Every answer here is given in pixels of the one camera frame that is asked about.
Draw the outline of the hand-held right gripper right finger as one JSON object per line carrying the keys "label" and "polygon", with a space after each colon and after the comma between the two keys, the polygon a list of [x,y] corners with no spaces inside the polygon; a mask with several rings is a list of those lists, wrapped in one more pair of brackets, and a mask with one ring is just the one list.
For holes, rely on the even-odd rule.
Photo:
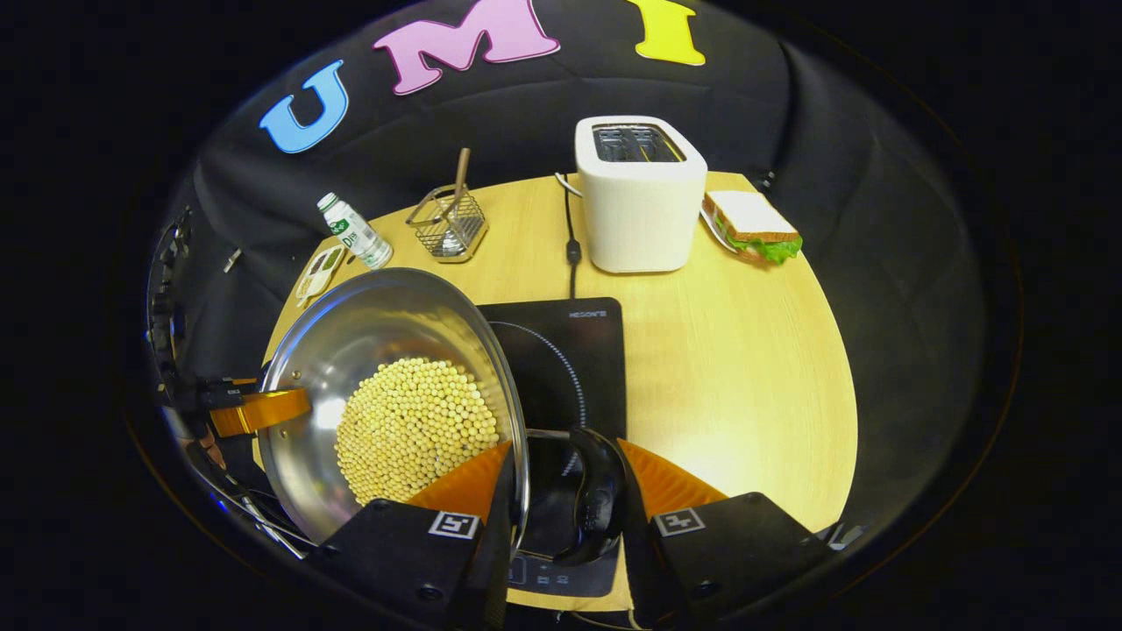
{"label": "hand-held right gripper right finger", "polygon": [[626,440],[622,531],[637,627],[736,627],[837,551],[761,492],[728,496]]}

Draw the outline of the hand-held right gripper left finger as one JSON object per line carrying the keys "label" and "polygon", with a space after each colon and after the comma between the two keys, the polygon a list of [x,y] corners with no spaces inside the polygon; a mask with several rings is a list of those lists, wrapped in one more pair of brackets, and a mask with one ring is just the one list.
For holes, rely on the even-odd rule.
{"label": "hand-held right gripper left finger", "polygon": [[376,499],[306,558],[388,627],[502,631],[516,476],[509,441],[465,461],[410,503]]}

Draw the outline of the steel pot with black handle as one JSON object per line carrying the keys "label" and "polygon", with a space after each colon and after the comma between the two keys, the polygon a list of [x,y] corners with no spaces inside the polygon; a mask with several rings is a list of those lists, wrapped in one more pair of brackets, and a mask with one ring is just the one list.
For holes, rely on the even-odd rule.
{"label": "steel pot with black handle", "polygon": [[364,506],[337,466],[337,426],[347,399],[380,364],[429,357],[465,365],[508,436],[519,550],[528,523],[528,429],[493,327],[448,280],[421,269],[379,269],[346,280],[306,308],[272,354],[264,391],[303,388],[311,412],[259,435],[263,467],[289,520],[327,542]]}

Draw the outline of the black induction cooktop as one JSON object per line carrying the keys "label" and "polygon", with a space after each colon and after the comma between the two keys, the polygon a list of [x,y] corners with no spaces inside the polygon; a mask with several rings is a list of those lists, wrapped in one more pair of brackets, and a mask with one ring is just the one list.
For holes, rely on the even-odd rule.
{"label": "black induction cooktop", "polygon": [[605,598],[617,578],[628,481],[620,303],[613,298],[481,307],[508,360],[528,429],[528,523],[513,598]]}

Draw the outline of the pile of soybeans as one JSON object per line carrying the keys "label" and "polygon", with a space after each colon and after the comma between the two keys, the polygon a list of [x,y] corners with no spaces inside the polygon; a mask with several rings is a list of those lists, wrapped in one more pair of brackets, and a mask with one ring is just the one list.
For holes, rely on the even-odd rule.
{"label": "pile of soybeans", "polygon": [[378,365],[347,399],[337,466],[356,500],[410,500],[506,439],[465,365],[405,357]]}

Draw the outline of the divided seasoning dish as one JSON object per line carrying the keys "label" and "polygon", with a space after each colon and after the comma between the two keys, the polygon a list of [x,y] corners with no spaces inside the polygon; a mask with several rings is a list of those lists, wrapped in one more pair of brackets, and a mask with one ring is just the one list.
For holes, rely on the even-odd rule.
{"label": "divided seasoning dish", "polygon": [[316,256],[296,284],[297,307],[305,308],[327,290],[335,271],[347,259],[347,255],[348,249],[344,246],[332,246]]}

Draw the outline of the white bottle with green label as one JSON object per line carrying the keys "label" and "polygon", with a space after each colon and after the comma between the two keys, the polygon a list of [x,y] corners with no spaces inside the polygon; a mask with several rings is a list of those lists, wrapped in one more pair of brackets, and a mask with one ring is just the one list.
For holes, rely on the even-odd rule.
{"label": "white bottle with green label", "polygon": [[352,205],[329,192],[318,201],[318,208],[329,231],[365,266],[381,269],[387,265],[394,254],[392,245]]}

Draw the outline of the sandwich with lettuce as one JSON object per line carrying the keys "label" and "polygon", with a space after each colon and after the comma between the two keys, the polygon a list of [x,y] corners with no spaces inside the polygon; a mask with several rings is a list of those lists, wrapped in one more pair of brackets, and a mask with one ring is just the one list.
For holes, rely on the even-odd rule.
{"label": "sandwich with lettuce", "polygon": [[758,192],[717,190],[703,195],[702,207],[712,212],[741,259],[764,266],[781,266],[801,253],[803,239],[778,209]]}

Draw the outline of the white toaster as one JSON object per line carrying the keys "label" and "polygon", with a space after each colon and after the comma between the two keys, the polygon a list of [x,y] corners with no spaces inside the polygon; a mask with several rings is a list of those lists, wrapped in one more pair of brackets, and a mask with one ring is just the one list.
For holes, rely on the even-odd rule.
{"label": "white toaster", "polygon": [[682,132],[650,116],[583,118],[574,128],[574,161],[598,268],[662,274],[686,267],[708,165]]}

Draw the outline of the black backdrop cloth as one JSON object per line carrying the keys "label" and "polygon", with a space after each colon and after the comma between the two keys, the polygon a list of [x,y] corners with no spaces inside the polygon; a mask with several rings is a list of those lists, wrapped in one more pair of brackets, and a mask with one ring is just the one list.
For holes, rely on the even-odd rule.
{"label": "black backdrop cloth", "polygon": [[[672,124],[707,162],[705,193],[761,193],[801,253],[749,263],[699,216],[684,268],[598,268],[574,131],[611,115]],[[462,147],[489,231],[442,264],[406,219],[454,184]],[[193,226],[181,368],[261,375],[333,241],[329,192],[390,243],[389,268],[473,303],[617,300],[624,438],[842,528],[845,556],[949,516],[1013,382],[1015,278],[962,144],[866,61],[721,4],[426,0],[301,60],[209,135],[174,193],[165,226],[186,205]]]}

